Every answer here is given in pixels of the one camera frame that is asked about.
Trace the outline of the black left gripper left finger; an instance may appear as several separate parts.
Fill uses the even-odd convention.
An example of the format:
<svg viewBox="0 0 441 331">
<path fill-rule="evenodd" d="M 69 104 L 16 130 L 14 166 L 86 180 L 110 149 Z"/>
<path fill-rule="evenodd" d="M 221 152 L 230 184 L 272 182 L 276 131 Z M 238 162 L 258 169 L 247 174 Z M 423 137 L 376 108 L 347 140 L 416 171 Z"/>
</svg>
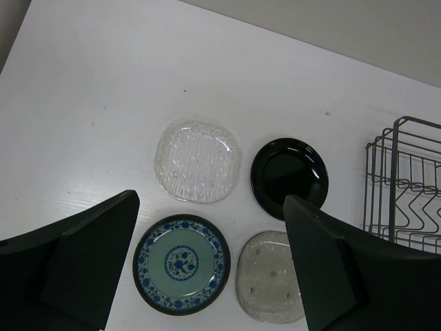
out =
<svg viewBox="0 0 441 331">
<path fill-rule="evenodd" d="M 1 329 L 104 330 L 139 206 L 125 190 L 1 241 Z"/>
</svg>

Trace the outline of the clear textured glass plate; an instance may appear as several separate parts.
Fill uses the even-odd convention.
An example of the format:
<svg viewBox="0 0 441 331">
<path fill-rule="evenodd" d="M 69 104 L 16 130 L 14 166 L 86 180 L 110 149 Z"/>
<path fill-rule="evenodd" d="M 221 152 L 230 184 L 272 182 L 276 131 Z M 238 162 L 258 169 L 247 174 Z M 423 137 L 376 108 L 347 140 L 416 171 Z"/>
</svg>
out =
<svg viewBox="0 0 441 331">
<path fill-rule="evenodd" d="M 158 143 L 158 184 L 180 201 L 210 204 L 227 197 L 240 173 L 242 150 L 226 128 L 197 120 L 171 122 Z"/>
</svg>

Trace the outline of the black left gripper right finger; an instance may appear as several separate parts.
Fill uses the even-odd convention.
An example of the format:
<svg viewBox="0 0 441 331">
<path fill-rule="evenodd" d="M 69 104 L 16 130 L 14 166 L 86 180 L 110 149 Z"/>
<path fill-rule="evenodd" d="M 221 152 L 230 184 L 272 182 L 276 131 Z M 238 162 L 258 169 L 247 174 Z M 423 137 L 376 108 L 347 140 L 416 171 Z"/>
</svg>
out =
<svg viewBox="0 0 441 331">
<path fill-rule="evenodd" d="M 439 330 L 440 256 L 288 196 L 285 227 L 310 330 Z"/>
</svg>

